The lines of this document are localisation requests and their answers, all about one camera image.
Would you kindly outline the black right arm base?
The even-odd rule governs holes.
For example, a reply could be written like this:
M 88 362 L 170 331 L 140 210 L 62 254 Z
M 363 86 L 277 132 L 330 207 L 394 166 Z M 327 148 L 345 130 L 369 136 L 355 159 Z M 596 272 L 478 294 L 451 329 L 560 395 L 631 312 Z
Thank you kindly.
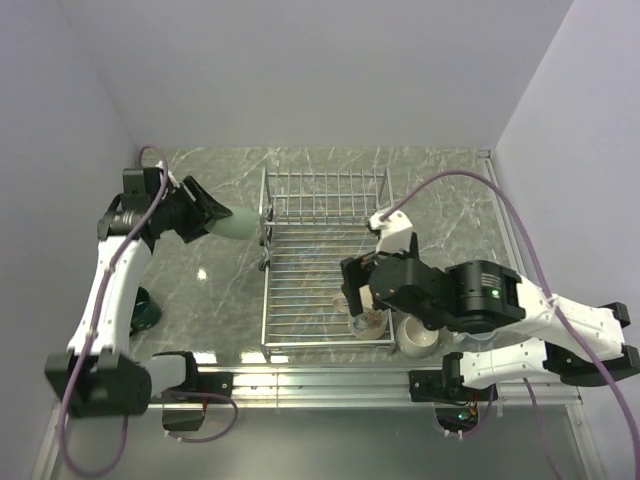
M 413 403 L 431 403 L 436 425 L 443 432 L 470 433 L 479 423 L 478 397 L 464 390 L 447 388 L 436 370 L 410 370 L 409 395 Z

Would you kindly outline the dark teal mug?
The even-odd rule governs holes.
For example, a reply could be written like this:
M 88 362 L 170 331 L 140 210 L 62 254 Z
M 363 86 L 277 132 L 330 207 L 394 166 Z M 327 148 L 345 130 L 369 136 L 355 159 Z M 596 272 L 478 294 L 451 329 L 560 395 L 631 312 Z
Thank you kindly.
M 130 324 L 130 335 L 133 336 L 153 328 L 160 321 L 161 315 L 161 308 L 151 297 L 149 291 L 139 287 Z

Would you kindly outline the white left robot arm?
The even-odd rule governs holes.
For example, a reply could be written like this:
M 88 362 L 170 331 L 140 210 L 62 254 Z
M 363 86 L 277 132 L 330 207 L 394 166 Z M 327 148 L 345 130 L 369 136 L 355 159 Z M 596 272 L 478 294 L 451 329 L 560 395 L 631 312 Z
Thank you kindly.
M 219 234 L 218 224 L 232 217 L 191 176 L 172 186 L 156 167 L 124 171 L 123 190 L 97 225 L 98 261 L 82 318 L 66 350 L 45 363 L 68 416 L 138 416 L 166 391 L 180 402 L 198 396 L 202 379 L 192 353 L 160 353 L 146 363 L 129 357 L 131 322 L 161 235 L 173 231 L 190 243 Z

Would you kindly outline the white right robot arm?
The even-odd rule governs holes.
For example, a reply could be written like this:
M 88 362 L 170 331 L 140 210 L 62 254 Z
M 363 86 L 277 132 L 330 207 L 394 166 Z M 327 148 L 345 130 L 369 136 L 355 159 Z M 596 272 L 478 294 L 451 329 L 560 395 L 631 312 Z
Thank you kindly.
M 446 355 L 440 386 L 449 398 L 528 376 L 599 387 L 639 372 L 639 352 L 623 337 L 629 319 L 620 303 L 590 307 L 546 294 L 516 271 L 486 260 L 441 270 L 415 254 L 371 252 L 342 260 L 340 269 L 353 317 L 363 312 L 361 291 L 367 289 L 374 309 L 408 314 L 430 331 L 520 336 L 495 350 Z

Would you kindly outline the beige patterned mug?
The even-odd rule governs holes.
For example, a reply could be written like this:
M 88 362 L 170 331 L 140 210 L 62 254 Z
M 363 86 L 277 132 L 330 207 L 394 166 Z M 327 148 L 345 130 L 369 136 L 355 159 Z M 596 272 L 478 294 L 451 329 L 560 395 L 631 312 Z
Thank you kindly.
M 388 325 L 389 315 L 383 310 L 373 308 L 373 297 L 368 286 L 359 289 L 363 312 L 357 316 L 349 313 L 346 298 L 343 294 L 335 295 L 332 298 L 334 308 L 347 317 L 349 331 L 360 340 L 380 339 Z

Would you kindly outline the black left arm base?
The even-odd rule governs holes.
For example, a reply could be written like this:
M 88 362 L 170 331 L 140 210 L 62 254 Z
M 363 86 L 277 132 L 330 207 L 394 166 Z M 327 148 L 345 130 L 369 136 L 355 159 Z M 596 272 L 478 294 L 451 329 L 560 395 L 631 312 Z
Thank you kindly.
M 229 406 L 236 421 L 237 408 L 231 402 L 234 375 L 228 371 L 208 372 L 197 376 L 194 386 L 165 390 L 161 396 L 162 426 L 169 434 L 199 432 L 210 406 Z

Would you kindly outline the light green cup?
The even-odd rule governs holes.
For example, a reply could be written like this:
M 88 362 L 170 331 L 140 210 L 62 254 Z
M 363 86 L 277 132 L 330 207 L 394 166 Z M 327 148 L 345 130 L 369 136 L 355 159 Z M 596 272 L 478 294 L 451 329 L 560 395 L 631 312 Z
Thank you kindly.
M 246 207 L 232 206 L 233 237 L 232 240 L 247 240 L 251 238 L 259 227 L 259 215 L 256 211 Z

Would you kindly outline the white speckled round mug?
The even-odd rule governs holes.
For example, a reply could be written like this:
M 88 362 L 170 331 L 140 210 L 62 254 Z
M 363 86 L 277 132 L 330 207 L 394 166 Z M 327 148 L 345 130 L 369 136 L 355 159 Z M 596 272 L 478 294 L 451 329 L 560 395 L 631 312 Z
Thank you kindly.
M 422 359 L 435 352 L 439 342 L 439 331 L 428 330 L 418 319 L 406 316 L 397 327 L 396 340 L 406 356 Z

